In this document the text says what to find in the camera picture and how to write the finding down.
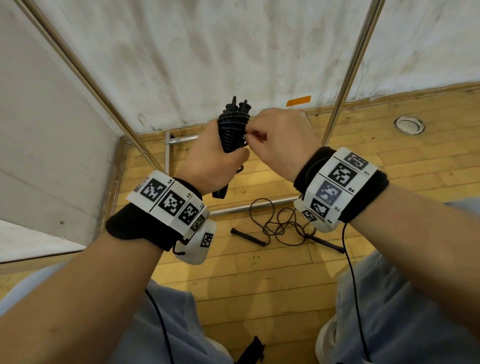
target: white wrist mount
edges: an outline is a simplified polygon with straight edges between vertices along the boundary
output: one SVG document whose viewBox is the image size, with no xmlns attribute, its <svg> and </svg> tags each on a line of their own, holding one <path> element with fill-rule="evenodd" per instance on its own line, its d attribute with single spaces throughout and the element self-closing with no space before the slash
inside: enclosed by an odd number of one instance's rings
<svg viewBox="0 0 480 364">
<path fill-rule="evenodd" d="M 318 171 L 295 208 L 320 232 L 339 225 L 340 214 L 377 167 L 346 148 L 340 148 Z"/>
<path fill-rule="evenodd" d="M 155 170 L 127 200 L 182 235 L 173 248 L 178 259 L 188 264 L 205 261 L 216 222 L 208 220 L 210 210 L 192 191 Z"/>
</svg>

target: floor drain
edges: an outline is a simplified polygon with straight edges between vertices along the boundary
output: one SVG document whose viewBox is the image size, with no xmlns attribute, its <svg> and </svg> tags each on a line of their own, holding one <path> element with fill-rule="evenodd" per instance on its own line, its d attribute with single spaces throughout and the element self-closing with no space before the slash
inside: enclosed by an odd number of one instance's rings
<svg viewBox="0 0 480 364">
<path fill-rule="evenodd" d="M 394 122 L 395 127 L 405 134 L 417 135 L 425 130 L 423 121 L 415 118 L 410 118 L 408 116 L 402 116 Z"/>
</svg>

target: orange tape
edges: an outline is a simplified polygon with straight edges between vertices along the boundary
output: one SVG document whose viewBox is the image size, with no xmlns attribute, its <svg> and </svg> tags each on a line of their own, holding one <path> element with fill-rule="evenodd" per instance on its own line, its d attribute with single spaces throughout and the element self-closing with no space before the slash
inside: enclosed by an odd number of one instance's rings
<svg viewBox="0 0 480 364">
<path fill-rule="evenodd" d="M 312 96 L 304 96 L 304 97 L 299 97 L 299 98 L 294 98 L 293 100 L 288 100 L 287 101 L 287 107 L 288 106 L 293 106 L 293 105 L 300 105 L 300 104 L 306 104 L 307 102 L 310 102 L 312 99 Z"/>
</svg>

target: forearm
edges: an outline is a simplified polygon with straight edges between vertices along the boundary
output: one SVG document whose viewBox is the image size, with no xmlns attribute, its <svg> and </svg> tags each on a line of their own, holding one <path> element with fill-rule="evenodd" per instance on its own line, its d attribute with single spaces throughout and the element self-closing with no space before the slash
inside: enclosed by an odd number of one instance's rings
<svg viewBox="0 0 480 364">
<path fill-rule="evenodd" d="M 478 336 L 480 218 L 390 185 L 351 225 Z"/>
<path fill-rule="evenodd" d="M 6 363 L 102 363 L 162 255 L 105 233 L 0 317 Z"/>
</svg>

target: hand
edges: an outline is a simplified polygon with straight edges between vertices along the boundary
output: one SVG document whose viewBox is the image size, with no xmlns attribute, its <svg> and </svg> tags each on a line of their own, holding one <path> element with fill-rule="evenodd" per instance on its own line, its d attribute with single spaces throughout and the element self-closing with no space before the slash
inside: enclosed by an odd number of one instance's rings
<svg viewBox="0 0 480 364">
<path fill-rule="evenodd" d="M 300 170 L 320 148 L 303 111 L 265 109 L 247 124 L 245 140 L 274 172 L 294 182 Z"/>
<path fill-rule="evenodd" d="M 249 155 L 247 148 L 225 153 L 218 135 L 218 121 L 211 120 L 193 143 L 175 177 L 187 181 L 206 195 L 229 184 Z"/>
</svg>

